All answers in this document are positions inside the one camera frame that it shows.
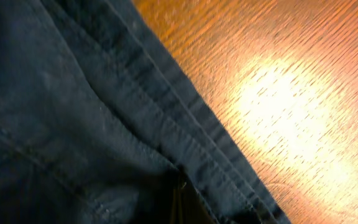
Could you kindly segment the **navy blue shorts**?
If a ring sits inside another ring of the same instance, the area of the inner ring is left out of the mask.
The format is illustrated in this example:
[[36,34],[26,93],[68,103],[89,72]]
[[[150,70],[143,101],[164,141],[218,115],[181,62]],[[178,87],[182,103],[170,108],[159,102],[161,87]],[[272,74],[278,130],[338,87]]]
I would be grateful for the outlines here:
[[288,223],[130,1],[0,0],[0,223]]

